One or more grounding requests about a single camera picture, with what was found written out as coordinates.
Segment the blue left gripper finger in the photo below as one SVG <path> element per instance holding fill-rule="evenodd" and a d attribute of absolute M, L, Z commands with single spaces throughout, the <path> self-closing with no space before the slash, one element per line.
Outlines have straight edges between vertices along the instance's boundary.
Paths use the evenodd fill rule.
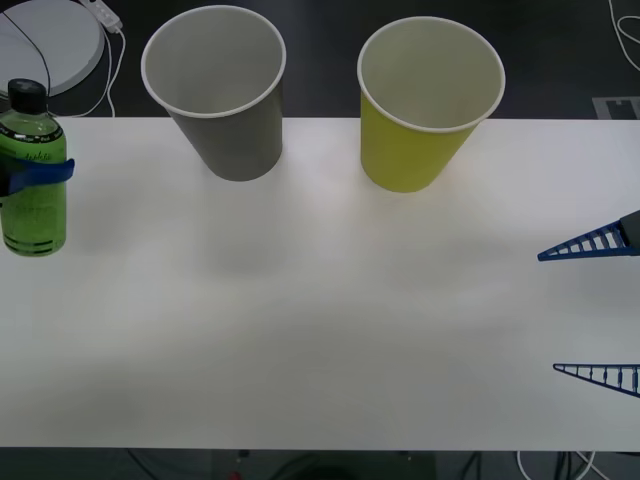
<path fill-rule="evenodd" d="M 1 159 L 1 195 L 10 196 L 26 188 L 59 184 L 74 173 L 75 160 L 43 164 L 17 158 Z"/>

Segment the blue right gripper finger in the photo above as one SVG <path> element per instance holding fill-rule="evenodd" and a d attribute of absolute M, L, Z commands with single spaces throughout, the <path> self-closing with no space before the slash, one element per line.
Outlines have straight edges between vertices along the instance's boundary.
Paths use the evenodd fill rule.
<path fill-rule="evenodd" d="M 537 255 L 539 262 L 639 255 L 639 212 L 591 230 Z"/>
<path fill-rule="evenodd" d="M 608 390 L 639 397 L 638 364 L 554 363 L 553 369 Z"/>

